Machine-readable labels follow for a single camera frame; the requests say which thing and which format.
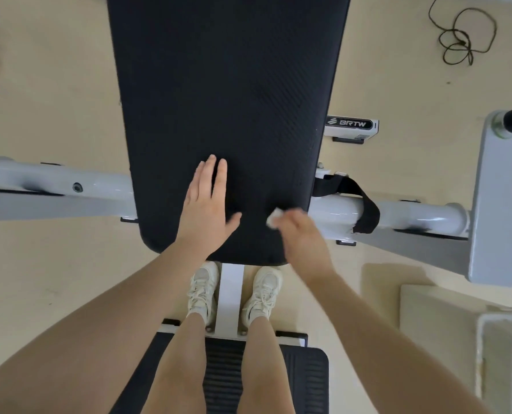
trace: white wipe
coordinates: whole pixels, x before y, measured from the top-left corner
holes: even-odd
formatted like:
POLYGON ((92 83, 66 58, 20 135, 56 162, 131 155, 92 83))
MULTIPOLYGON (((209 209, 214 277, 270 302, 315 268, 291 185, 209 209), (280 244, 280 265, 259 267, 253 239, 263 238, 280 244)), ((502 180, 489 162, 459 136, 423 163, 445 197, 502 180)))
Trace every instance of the white wipe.
POLYGON ((279 216, 282 216, 283 213, 284 212, 280 208, 275 208, 272 214, 267 217, 265 224, 269 226, 271 229, 277 229, 277 227, 273 223, 273 220, 279 216))

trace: hand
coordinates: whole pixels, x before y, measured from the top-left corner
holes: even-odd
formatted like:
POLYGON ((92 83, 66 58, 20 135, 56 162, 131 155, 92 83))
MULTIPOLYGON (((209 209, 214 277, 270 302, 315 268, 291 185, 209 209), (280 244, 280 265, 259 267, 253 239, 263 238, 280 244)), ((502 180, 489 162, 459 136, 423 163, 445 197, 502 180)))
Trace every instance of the hand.
POLYGON ((283 237, 285 256, 306 283, 335 274, 324 238, 301 209, 291 209, 273 220, 283 237))
POLYGON ((240 224, 240 212, 225 221, 225 188, 227 162, 221 159, 212 190, 212 174, 216 156, 201 161, 187 190, 179 219, 176 242, 187 244, 207 258, 221 247, 240 224))

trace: textured black surface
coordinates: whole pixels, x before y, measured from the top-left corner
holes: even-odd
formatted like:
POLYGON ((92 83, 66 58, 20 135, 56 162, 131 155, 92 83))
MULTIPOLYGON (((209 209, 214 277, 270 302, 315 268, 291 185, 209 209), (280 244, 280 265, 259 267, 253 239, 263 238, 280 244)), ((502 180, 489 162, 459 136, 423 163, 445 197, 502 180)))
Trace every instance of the textured black surface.
MULTIPOLYGON (((149 394, 158 362, 173 335, 156 334, 110 414, 137 414, 149 394)), ((243 391, 240 366, 245 342, 206 339, 204 396, 208 413, 236 413, 243 391)), ((320 349, 281 346, 297 414, 329 412, 329 360, 320 349)))
POLYGON ((108 0, 141 235, 174 241, 200 160, 240 228, 211 260, 285 262, 265 221, 308 208, 349 0, 108 0))

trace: black strap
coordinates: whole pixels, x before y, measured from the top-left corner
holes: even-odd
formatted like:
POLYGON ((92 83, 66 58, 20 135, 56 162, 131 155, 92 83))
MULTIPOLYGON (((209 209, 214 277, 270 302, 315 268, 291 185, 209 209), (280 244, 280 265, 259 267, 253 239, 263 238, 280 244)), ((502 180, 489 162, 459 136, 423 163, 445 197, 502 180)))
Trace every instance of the black strap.
POLYGON ((340 174, 326 174, 322 179, 315 178, 312 196, 321 197, 336 193, 361 196, 363 199, 363 214, 354 225, 354 233, 370 234, 373 232, 381 218, 381 212, 354 180, 347 175, 342 176, 340 174))

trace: black label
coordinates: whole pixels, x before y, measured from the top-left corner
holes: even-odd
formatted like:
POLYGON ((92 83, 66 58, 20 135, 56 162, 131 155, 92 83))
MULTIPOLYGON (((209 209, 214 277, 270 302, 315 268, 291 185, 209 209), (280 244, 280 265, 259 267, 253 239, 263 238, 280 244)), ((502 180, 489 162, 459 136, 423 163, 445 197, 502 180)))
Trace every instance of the black label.
POLYGON ((373 121, 369 119, 341 118, 340 116, 328 116, 325 121, 326 126, 338 126, 342 128, 364 129, 369 131, 373 129, 373 121))

